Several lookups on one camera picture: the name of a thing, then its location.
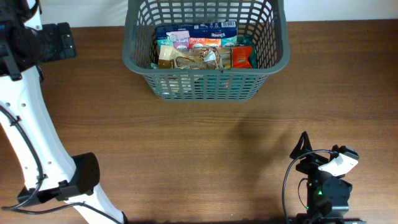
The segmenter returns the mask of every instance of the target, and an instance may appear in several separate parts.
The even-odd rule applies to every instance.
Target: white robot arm
[[[27,4],[30,10],[28,19],[22,18],[24,25],[18,24],[21,17],[14,8],[24,7],[21,2]],[[123,212],[113,206],[99,184],[100,171],[94,154],[68,155],[43,101],[40,89],[42,72],[37,63],[76,55],[72,34],[67,32],[69,26],[43,26],[39,2],[35,0],[9,1],[0,7],[7,12],[0,18],[0,32],[4,34],[0,40],[0,123],[21,163],[25,178],[25,187],[18,196],[20,204],[4,207],[3,210],[36,215],[75,207],[88,223],[127,223]],[[57,52],[48,54],[50,58],[35,57],[27,62],[31,55],[26,53],[21,56],[14,52],[15,45],[11,42],[15,39],[13,35],[19,33],[10,34],[10,26],[19,27],[32,37],[43,37],[45,32],[40,33],[43,29],[57,29],[56,35],[62,43],[50,50],[45,49]],[[68,205],[43,212],[21,210],[21,207],[45,203],[54,197]]]

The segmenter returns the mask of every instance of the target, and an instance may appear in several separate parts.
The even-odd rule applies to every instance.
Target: wooden table
[[[96,154],[101,185],[130,220],[281,217],[289,154],[308,131],[314,149],[347,145],[361,157],[345,178],[347,217],[397,223],[398,21],[290,23],[289,65],[246,103],[164,102],[123,64],[122,27],[73,35],[78,57],[43,65],[44,99],[67,151]],[[0,148],[0,202],[13,205],[24,181],[3,132]],[[303,177],[287,183],[291,216],[305,212]],[[85,223],[74,209],[0,220]]]

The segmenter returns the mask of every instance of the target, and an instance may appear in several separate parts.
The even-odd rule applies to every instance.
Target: white wall
[[[42,21],[123,26],[128,0],[41,0]],[[398,19],[398,0],[285,0],[288,21]]]

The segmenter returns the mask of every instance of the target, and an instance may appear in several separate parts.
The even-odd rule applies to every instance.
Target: snack package
[[[177,64],[175,59],[177,57],[185,57],[185,55],[175,49],[173,46],[162,45],[160,46],[159,54],[159,68],[176,68]]]
[[[172,46],[160,47],[159,68],[190,68],[214,70],[231,68],[231,48],[217,49],[204,46],[177,50]]]
[[[206,45],[210,47],[221,47],[221,39],[206,38]]]
[[[251,55],[249,57],[249,61],[253,68],[258,68],[256,46],[253,43],[253,37],[238,37],[238,46],[251,46],[253,48],[253,51],[251,52]]]
[[[181,49],[184,49],[184,46],[196,48],[209,44],[212,46],[217,45],[217,47],[221,47],[222,45],[235,46],[237,44],[238,26],[235,21],[207,24],[172,24],[156,27],[155,35],[159,46],[174,45],[175,48],[180,47]],[[210,42],[209,40],[209,42],[203,42],[203,39],[217,39],[217,41],[212,40]]]
[[[222,47],[235,47],[238,41],[238,37],[224,38],[221,40]]]
[[[253,48],[246,47],[233,47],[232,48],[232,67],[233,68],[252,68],[249,57]]]
[[[206,45],[205,38],[194,38],[194,37],[189,38],[189,48],[191,49],[201,48],[205,45]]]

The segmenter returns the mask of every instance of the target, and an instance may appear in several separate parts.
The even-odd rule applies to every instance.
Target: gray plastic basket
[[[159,57],[156,26],[224,21],[253,37],[259,69],[151,69]],[[248,100],[290,57],[283,0],[129,0],[125,32],[124,63],[169,101]]]

